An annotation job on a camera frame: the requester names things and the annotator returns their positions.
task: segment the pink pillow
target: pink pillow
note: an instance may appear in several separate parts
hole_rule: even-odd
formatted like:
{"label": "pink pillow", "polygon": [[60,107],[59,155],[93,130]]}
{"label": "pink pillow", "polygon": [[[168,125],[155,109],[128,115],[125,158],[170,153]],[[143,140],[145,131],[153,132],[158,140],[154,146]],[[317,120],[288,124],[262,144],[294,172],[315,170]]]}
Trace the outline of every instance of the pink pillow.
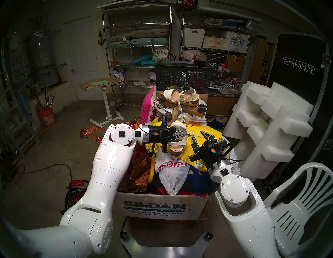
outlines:
{"label": "pink pillow", "polygon": [[142,106],[141,106],[141,117],[145,123],[152,122],[156,117],[156,110],[154,100],[156,99],[156,86],[154,85],[147,93]]}

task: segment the green paper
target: green paper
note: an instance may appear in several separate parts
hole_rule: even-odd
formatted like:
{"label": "green paper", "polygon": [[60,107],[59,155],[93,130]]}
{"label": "green paper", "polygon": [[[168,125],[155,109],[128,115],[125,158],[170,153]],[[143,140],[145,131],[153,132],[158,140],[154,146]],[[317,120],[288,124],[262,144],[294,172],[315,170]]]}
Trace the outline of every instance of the green paper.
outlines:
{"label": "green paper", "polygon": [[94,83],[90,83],[90,84],[96,86],[98,84],[104,84],[104,83],[109,83],[109,81],[104,80],[104,81],[94,82]]}

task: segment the gray plastic basket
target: gray plastic basket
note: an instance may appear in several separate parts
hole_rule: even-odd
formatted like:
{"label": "gray plastic basket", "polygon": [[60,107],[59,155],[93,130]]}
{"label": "gray plastic basket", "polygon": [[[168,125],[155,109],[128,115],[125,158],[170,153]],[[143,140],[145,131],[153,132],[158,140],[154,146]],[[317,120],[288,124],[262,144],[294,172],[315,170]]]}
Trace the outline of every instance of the gray plastic basket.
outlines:
{"label": "gray plastic basket", "polygon": [[164,91],[170,86],[183,87],[188,83],[197,93],[207,93],[213,67],[206,63],[206,67],[195,67],[194,62],[167,61],[172,65],[161,65],[158,61],[155,64],[156,88]]}

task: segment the water heater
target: water heater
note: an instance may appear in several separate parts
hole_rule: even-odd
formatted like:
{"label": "water heater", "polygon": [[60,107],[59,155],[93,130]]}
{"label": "water heater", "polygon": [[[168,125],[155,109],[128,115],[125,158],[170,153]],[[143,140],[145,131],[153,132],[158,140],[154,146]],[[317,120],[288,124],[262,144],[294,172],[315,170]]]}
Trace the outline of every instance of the water heater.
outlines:
{"label": "water heater", "polygon": [[35,30],[31,38],[32,59],[36,79],[41,88],[60,82],[52,47],[52,38],[46,30]]}

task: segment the white door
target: white door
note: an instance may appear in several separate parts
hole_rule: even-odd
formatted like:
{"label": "white door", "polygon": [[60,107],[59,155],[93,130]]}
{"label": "white door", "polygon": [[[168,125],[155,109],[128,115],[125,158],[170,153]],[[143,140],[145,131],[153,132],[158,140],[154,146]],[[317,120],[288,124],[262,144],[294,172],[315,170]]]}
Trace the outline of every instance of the white door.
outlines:
{"label": "white door", "polygon": [[91,17],[64,24],[69,68],[76,85],[78,100],[103,100],[100,87],[84,91],[79,83],[100,77],[97,66]]}

